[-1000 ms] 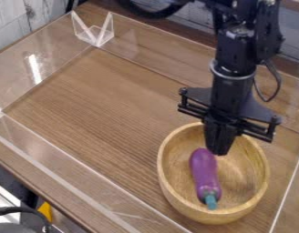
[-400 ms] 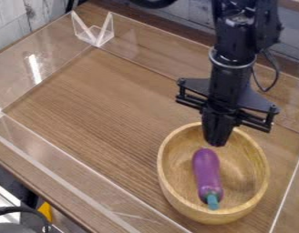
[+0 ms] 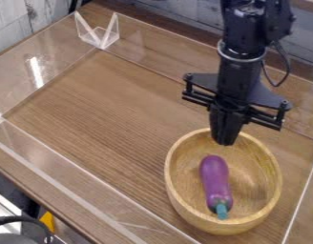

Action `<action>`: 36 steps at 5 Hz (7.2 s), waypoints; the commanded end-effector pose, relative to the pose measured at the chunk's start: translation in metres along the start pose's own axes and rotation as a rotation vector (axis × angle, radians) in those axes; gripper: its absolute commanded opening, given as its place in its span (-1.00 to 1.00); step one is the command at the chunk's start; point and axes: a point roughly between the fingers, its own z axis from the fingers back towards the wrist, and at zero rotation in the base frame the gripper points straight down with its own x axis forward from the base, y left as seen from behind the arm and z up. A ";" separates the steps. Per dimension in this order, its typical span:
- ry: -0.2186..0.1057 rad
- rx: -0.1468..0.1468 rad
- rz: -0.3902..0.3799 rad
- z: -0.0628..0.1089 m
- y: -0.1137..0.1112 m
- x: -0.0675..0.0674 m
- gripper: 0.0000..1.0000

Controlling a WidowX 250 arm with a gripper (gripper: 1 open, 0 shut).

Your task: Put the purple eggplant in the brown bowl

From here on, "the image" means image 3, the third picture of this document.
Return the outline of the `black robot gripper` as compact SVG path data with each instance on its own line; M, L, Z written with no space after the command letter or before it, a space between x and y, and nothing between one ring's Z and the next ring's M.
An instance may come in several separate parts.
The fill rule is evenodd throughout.
M248 123L281 129L292 105L263 85L264 67L263 58L222 57L218 73L186 73L184 76L182 98L208 109L212 135L220 145L234 144Z

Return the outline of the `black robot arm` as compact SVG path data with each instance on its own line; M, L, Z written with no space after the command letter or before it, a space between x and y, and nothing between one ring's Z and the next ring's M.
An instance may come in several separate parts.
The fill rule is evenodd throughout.
M221 0L221 6L220 71L186 73L182 98L208 109L212 137L230 146L248 123L279 130L292 109L291 102L261 80L269 77L268 47L287 54L280 39L292 33L296 16L289 0Z

